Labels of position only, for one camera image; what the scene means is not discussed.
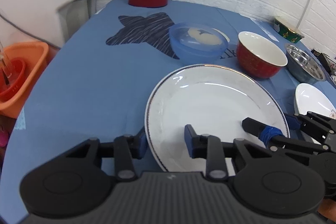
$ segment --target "green bowl with gold pattern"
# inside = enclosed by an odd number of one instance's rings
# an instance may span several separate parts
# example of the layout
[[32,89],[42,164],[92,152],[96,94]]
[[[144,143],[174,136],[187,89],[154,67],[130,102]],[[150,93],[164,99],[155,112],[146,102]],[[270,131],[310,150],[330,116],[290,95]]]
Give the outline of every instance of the green bowl with gold pattern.
[[305,37],[300,30],[280,17],[275,17],[273,28],[278,34],[292,43],[298,43],[298,41]]

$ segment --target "white plate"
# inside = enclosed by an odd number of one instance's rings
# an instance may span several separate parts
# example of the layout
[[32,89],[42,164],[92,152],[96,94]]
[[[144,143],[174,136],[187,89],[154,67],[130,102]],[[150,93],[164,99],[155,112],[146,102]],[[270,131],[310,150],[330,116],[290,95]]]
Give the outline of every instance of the white plate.
[[[294,98],[294,109],[296,113],[306,115],[308,111],[315,112],[333,119],[336,119],[336,111],[329,99],[312,85],[302,83],[296,87]],[[302,133],[305,140],[313,140],[305,133]]]
[[[221,141],[244,138],[263,143],[242,129],[251,117],[289,130],[279,105],[256,81],[230,68],[191,65],[164,77],[152,91],[146,106],[145,130],[154,158],[165,171],[205,171],[204,159],[191,159],[184,143],[184,126],[198,135],[211,134]],[[229,175],[234,175],[231,162]]]

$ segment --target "stainless steel bowl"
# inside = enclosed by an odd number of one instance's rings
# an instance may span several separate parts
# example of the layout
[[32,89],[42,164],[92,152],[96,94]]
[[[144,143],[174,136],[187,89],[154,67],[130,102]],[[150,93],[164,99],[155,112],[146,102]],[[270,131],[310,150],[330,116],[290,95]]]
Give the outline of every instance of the stainless steel bowl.
[[303,50],[289,43],[285,44],[285,49],[287,68],[299,82],[313,85],[326,80],[319,64]]

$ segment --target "person's hand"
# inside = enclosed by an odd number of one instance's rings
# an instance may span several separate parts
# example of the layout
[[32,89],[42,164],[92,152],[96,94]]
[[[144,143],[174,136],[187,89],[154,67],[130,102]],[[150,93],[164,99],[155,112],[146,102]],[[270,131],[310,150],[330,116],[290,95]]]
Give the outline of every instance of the person's hand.
[[324,199],[318,209],[324,217],[336,222],[336,202],[331,199]]

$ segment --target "blue plastic bowl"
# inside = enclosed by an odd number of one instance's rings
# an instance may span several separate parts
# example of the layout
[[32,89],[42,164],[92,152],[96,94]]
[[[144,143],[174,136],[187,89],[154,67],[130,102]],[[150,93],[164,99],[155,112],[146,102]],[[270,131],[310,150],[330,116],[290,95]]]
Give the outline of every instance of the blue plastic bowl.
[[169,28],[170,45],[185,65],[211,64],[225,52],[228,42],[216,30],[194,23],[179,23]]

